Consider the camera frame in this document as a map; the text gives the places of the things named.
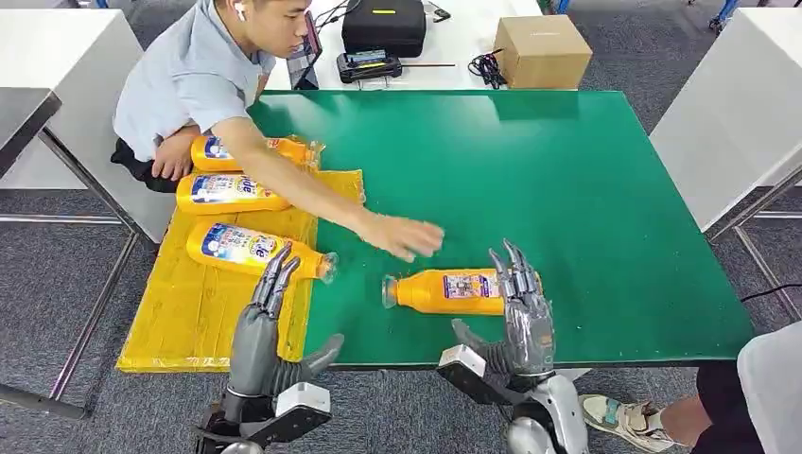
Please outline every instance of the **light blue shirt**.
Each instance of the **light blue shirt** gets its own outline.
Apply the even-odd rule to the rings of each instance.
[[[189,124],[209,131],[218,122],[248,117],[259,77],[275,58],[249,59],[220,20],[214,0],[198,0],[156,38],[126,79],[113,126],[139,161],[153,159],[164,137]]]

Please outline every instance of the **plastic bottle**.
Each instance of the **plastic bottle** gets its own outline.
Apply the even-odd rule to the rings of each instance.
[[[186,251],[203,265],[261,276],[268,261],[292,242],[290,258],[301,257],[292,279],[321,279],[326,284],[337,271],[337,254],[313,251],[300,241],[264,234],[231,224],[202,220],[186,240]]]
[[[386,308],[409,306],[426,314],[502,315],[496,270],[426,270],[405,279],[385,276]]]
[[[288,201],[241,173],[192,173],[178,183],[176,204],[192,215],[281,211]]]
[[[304,143],[299,137],[291,135],[286,138],[267,139],[268,147],[275,149],[299,166],[317,168],[323,144],[319,142]],[[192,164],[207,172],[237,172],[242,167],[236,163],[231,154],[214,135],[202,135],[192,142]]]

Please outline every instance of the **black case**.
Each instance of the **black case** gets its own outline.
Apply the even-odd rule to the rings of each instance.
[[[421,55],[426,14],[420,0],[350,0],[348,10],[342,19],[346,53],[384,49],[401,58]]]

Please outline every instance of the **cardboard box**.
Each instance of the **cardboard box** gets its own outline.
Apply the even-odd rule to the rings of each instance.
[[[593,55],[565,15],[502,17],[493,49],[510,88],[575,89]]]

